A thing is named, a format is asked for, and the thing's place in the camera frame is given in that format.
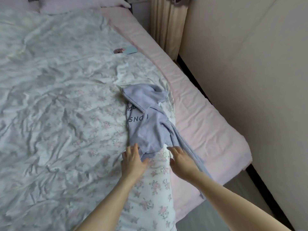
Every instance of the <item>hand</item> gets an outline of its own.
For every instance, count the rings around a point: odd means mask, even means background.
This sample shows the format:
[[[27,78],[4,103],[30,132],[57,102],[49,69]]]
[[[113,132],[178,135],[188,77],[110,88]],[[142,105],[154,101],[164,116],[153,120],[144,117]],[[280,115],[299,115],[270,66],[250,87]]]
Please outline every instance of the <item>hand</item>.
[[[149,159],[145,159],[141,162],[138,153],[138,144],[129,146],[126,151],[122,153],[123,160],[121,161],[122,177],[129,178],[136,183],[141,178],[145,170],[148,167]]]
[[[170,166],[172,171],[179,178],[189,182],[195,172],[199,172],[194,160],[187,155],[180,147],[167,147],[173,155],[170,159]]]

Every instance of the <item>black baseboard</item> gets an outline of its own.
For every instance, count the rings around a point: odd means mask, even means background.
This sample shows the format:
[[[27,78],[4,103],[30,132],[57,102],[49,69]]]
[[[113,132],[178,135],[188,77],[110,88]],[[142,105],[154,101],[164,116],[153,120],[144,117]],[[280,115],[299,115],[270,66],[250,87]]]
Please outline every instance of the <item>black baseboard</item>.
[[[179,64],[179,66],[182,68],[184,74],[189,78],[189,80],[193,83],[193,85],[195,85],[196,88],[199,89],[199,91],[202,93],[202,95],[208,99],[207,95],[205,94],[205,92],[202,90],[202,88],[200,87],[200,85],[198,84],[197,80],[195,79],[195,77],[192,75],[192,73],[190,72],[190,70],[188,69],[188,67],[185,65],[184,61],[182,60],[182,58],[180,57],[180,55],[178,55],[177,57],[177,63]],[[272,194],[270,193],[270,191],[268,190],[268,188],[266,187],[266,185],[264,184],[264,182],[262,181],[262,179],[260,178],[259,174],[257,173],[257,171],[255,170],[255,168],[253,167],[252,164],[250,164],[247,168],[246,171],[249,175],[249,177],[251,178],[251,180],[253,181],[253,183],[255,184],[255,186],[257,187],[258,191],[260,192],[260,194],[262,195],[264,201],[266,202],[266,204],[268,205],[268,207],[271,209],[274,217],[281,222],[282,224],[284,224],[286,227],[288,227],[289,229],[291,229],[292,231],[295,231],[293,226],[291,225],[290,221],[288,220],[288,218],[286,217],[286,215],[283,213],[283,210],[279,207],[278,203],[275,201],[274,197],[272,196]]]

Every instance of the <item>gray floor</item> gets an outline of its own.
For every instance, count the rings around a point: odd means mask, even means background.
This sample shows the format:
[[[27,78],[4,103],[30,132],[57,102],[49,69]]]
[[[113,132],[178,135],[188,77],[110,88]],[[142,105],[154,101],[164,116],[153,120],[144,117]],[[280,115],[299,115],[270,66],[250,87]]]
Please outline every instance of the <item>gray floor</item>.
[[[242,171],[228,182],[225,187],[272,215],[271,210],[246,171]],[[225,222],[208,201],[204,201],[186,217],[177,222],[176,228],[178,231],[229,231]]]

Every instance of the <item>hood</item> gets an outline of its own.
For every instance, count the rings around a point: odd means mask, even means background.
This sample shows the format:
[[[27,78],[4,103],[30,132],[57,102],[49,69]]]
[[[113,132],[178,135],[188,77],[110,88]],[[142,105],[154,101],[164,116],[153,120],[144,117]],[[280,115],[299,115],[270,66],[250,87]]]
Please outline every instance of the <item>hood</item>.
[[[154,84],[134,84],[123,88],[124,97],[144,113],[149,107],[164,102],[167,92]]]

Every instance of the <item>person's left hand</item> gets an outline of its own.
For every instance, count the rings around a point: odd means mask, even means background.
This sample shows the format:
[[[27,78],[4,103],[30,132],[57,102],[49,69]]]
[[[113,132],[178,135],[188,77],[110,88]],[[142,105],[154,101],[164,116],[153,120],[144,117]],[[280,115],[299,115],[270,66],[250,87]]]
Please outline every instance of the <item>person's left hand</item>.
[[[126,151],[122,153],[123,160],[121,161],[122,177],[133,180],[134,183],[141,178],[148,167],[149,159],[141,162],[138,153],[138,144],[128,146]]]

